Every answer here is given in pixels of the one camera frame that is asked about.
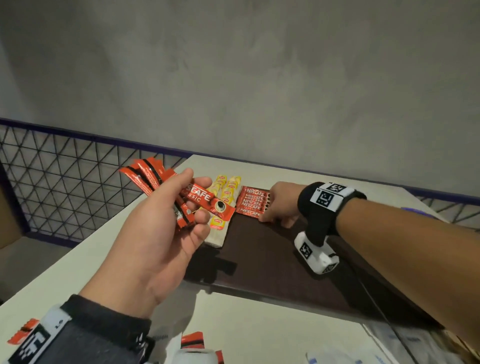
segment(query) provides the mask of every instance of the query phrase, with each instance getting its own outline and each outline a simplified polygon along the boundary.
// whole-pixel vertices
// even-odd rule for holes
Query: white table
[[[277,181],[338,182],[357,188],[370,200],[416,208],[441,218],[399,187],[202,156],[190,157],[177,171],[186,167],[193,168],[195,176],[240,175],[242,184],[265,189]],[[52,305],[64,302],[88,282],[126,217],[143,198],[131,203],[0,306],[0,361],[14,351],[15,347],[6,342],[28,319],[41,318]],[[220,293],[208,294],[204,288],[185,282],[156,310],[152,330],[175,322],[176,330],[203,331],[206,346],[222,349],[227,364],[303,363],[306,351],[322,345],[353,350],[372,341],[359,323]]]

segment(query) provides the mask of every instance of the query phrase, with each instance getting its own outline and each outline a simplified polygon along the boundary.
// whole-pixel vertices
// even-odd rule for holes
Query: dark brown tray
[[[383,321],[386,316],[396,325],[438,327],[341,238],[329,241],[340,256],[337,268],[320,276],[311,272],[293,245],[305,225],[299,220],[284,229],[235,214],[223,248],[202,246],[185,278],[250,298],[269,297],[359,318]]]

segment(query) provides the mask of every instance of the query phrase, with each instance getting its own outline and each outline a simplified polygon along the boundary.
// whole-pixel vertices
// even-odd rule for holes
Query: hand
[[[176,231],[175,197],[193,170],[169,178],[130,213],[105,261],[80,295],[114,311],[147,318],[182,281],[195,250],[210,232],[210,214],[195,212],[196,225]],[[209,177],[195,178],[206,188]],[[194,211],[198,207],[187,202]]]
[[[260,222],[273,222],[281,219],[284,228],[291,228],[297,221],[300,212],[297,201],[300,192],[306,187],[304,184],[277,182],[270,189],[270,207],[258,217]]]

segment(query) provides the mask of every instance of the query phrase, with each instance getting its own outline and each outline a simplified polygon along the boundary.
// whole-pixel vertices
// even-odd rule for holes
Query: gray concrete wall
[[[0,2],[30,121],[480,196],[477,1]]]

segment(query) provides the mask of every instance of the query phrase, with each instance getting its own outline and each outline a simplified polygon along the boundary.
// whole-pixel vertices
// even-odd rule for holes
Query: black sleeve
[[[137,364],[148,344],[151,321],[120,314],[73,295],[61,309],[69,321],[38,364]]]

